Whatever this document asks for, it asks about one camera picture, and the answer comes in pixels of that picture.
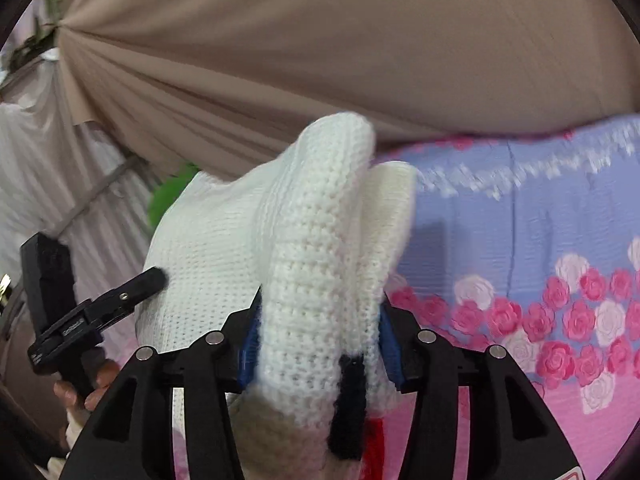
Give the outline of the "person left hand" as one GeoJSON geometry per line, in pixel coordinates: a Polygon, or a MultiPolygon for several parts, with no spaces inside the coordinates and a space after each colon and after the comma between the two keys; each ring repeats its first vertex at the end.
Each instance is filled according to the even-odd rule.
{"type": "Polygon", "coordinates": [[[59,380],[54,384],[53,392],[58,400],[62,402],[66,411],[65,440],[69,448],[75,445],[90,413],[100,403],[119,371],[120,367],[116,362],[106,360],[96,372],[96,380],[94,381],[96,388],[94,388],[93,392],[87,394],[84,400],[81,400],[75,388],[69,382],[59,380]]]}

